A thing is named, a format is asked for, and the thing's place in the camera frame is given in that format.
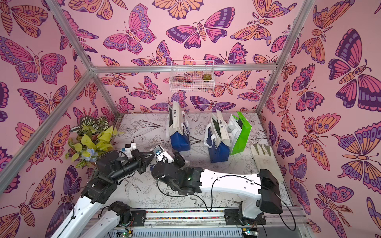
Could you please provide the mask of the blue white takeout bag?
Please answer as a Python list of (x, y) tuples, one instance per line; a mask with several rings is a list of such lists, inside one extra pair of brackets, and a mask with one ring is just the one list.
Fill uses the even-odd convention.
[(227, 124), (221, 111), (212, 113), (206, 126), (204, 145), (208, 148), (211, 163), (227, 162), (230, 156), (230, 139)]

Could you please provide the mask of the green white takeout bag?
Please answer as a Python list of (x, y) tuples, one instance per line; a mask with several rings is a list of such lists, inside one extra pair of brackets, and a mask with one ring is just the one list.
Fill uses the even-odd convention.
[(245, 150), (252, 130), (252, 125), (242, 112), (236, 116), (231, 115), (227, 124), (227, 130), (232, 135), (230, 143), (230, 155), (241, 153)]

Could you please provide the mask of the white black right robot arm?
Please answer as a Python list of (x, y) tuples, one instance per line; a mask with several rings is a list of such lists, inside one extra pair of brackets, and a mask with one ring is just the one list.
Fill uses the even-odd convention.
[(151, 174), (179, 196), (205, 192), (246, 196), (248, 199), (242, 202), (241, 207), (245, 218), (255, 219), (260, 213), (283, 213), (279, 182), (267, 169), (260, 169), (257, 174), (237, 175), (180, 165), (177, 160), (159, 161), (152, 167)]

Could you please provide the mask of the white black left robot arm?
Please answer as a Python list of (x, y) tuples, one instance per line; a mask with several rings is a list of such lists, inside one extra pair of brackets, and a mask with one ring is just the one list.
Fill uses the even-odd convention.
[(54, 238), (77, 238), (95, 213), (107, 202), (120, 181), (134, 172), (142, 174), (154, 159), (153, 152), (131, 151), (128, 158), (123, 151), (110, 151), (96, 162), (97, 171), (81, 192), (81, 196), (63, 223), (52, 235)]

